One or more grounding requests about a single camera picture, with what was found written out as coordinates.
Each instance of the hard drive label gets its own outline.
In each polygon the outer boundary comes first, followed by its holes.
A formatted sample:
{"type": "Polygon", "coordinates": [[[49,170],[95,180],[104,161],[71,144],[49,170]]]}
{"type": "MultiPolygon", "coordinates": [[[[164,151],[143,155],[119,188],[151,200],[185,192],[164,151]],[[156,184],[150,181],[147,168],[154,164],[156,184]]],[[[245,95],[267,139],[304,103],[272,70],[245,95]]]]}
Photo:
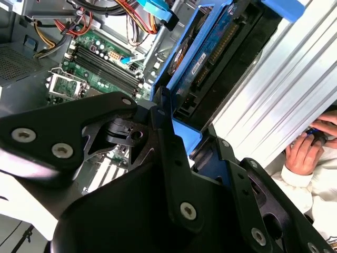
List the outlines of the hard drive label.
{"type": "Polygon", "coordinates": [[[197,63],[194,65],[194,67],[192,68],[192,75],[194,75],[195,72],[199,69],[201,63],[204,61],[205,58],[206,58],[206,54],[203,53],[203,54],[200,56],[198,62],[197,62],[197,63]]]}

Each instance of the ventilation grille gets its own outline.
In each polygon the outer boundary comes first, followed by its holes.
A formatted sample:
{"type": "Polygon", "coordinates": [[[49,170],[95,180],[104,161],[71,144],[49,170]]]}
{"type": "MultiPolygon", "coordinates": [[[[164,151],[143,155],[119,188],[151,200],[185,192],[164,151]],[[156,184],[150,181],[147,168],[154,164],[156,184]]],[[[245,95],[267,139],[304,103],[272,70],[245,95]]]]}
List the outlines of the ventilation grille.
{"type": "Polygon", "coordinates": [[[0,78],[8,81],[41,68],[34,59],[29,59],[8,46],[0,47],[0,78]]]}

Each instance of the yellow wire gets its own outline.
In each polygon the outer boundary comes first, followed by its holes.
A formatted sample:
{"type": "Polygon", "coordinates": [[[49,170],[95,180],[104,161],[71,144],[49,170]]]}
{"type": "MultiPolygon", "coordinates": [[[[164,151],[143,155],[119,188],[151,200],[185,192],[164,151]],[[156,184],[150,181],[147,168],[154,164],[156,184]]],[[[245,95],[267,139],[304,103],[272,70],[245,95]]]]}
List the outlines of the yellow wire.
{"type": "Polygon", "coordinates": [[[39,37],[49,46],[49,48],[53,48],[55,47],[55,42],[47,39],[42,33],[41,31],[38,29],[38,26],[36,25],[36,23],[34,23],[34,27],[36,29],[37,34],[39,35],[39,37]]]}
{"type": "Polygon", "coordinates": [[[134,20],[134,22],[136,22],[136,24],[139,26],[139,28],[145,32],[148,33],[148,31],[145,29],[145,27],[140,23],[140,21],[138,20],[138,18],[133,15],[133,13],[131,13],[124,5],[122,2],[120,2],[119,0],[115,0],[119,5],[121,5],[121,7],[128,13],[128,15],[134,20]]]}

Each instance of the white shirt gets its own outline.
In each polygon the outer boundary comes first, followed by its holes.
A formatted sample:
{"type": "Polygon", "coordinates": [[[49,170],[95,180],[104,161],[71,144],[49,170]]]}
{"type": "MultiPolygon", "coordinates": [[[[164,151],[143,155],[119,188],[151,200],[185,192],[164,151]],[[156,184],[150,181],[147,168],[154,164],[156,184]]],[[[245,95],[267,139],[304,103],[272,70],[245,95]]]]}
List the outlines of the white shirt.
{"type": "MultiPolygon", "coordinates": [[[[284,155],[275,162],[280,164],[284,155]]],[[[286,166],[277,170],[275,162],[266,169],[277,185],[302,212],[309,215],[313,227],[337,251],[337,150],[324,147],[324,154],[313,174],[301,176],[286,166]]]]}

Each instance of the ram slot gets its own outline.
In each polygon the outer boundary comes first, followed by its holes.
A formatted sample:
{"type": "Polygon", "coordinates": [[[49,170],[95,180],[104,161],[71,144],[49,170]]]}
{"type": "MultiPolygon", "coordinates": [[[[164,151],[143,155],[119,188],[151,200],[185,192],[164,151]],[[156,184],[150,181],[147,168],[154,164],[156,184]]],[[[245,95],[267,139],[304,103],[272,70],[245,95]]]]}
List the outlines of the ram slot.
{"type": "Polygon", "coordinates": [[[99,76],[100,78],[104,79],[106,82],[115,85],[116,87],[120,88],[121,90],[125,91],[126,93],[132,95],[134,93],[135,88],[130,87],[130,85],[125,84],[125,82],[121,82],[117,78],[112,75],[107,74],[105,71],[102,71],[98,66],[89,63],[86,59],[78,57],[74,60],[74,62],[81,66],[82,68],[90,71],[91,73],[99,76]]]}
{"type": "Polygon", "coordinates": [[[74,62],[76,64],[88,69],[97,76],[106,79],[120,89],[125,90],[125,88],[128,87],[129,90],[134,90],[139,84],[138,79],[125,72],[123,69],[119,69],[117,66],[105,61],[81,46],[76,49],[74,56],[74,62]]]}

